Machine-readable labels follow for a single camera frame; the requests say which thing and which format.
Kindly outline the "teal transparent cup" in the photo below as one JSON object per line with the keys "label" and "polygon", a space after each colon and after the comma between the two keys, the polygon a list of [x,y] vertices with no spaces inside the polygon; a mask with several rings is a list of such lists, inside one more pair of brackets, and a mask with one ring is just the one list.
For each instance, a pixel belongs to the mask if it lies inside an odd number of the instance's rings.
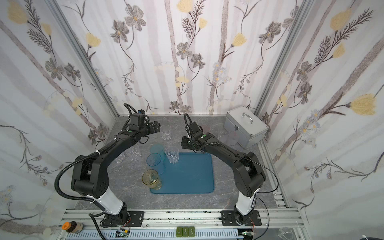
{"label": "teal transparent cup", "polygon": [[161,144],[154,144],[150,148],[151,154],[159,154],[161,156],[162,161],[165,159],[165,149]]}

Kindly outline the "blue transparent tall cup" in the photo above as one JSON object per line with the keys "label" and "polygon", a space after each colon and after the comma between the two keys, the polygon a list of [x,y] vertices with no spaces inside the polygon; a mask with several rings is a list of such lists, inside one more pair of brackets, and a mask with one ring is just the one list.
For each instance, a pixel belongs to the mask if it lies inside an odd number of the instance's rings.
{"label": "blue transparent tall cup", "polygon": [[147,165],[158,172],[159,175],[162,175],[165,172],[165,166],[160,154],[152,153],[147,157]]}

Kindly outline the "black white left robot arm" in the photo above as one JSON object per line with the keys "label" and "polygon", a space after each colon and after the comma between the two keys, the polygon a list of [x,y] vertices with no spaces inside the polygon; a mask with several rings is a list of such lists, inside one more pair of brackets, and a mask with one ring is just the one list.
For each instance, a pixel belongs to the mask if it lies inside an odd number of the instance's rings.
{"label": "black white left robot arm", "polygon": [[157,121],[144,123],[140,127],[129,124],[106,145],[104,152],[96,152],[94,157],[90,156],[74,165],[71,189],[104,212],[105,216],[101,221],[103,228],[121,227],[131,219],[127,205],[109,187],[109,165],[142,138],[148,139],[149,135],[160,132],[160,127]]}

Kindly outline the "yellow transparent cup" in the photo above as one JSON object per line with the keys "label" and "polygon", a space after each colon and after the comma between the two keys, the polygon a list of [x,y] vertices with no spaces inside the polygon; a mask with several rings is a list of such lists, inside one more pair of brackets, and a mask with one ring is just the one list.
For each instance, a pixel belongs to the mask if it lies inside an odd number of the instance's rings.
{"label": "yellow transparent cup", "polygon": [[159,190],[162,187],[162,182],[156,170],[150,169],[143,173],[142,182],[152,190]]}

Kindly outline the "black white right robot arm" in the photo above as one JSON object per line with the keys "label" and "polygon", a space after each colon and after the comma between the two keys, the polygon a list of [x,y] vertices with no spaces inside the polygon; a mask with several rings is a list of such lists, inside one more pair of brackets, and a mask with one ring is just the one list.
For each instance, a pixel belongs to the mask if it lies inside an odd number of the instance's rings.
{"label": "black white right robot arm", "polygon": [[233,171],[235,186],[239,191],[234,206],[234,217],[239,225],[247,223],[254,211],[256,194],[266,181],[263,166],[257,156],[236,151],[219,141],[211,133],[204,133],[195,122],[186,122],[187,136],[182,138],[181,147],[186,150],[213,155],[224,162]]}

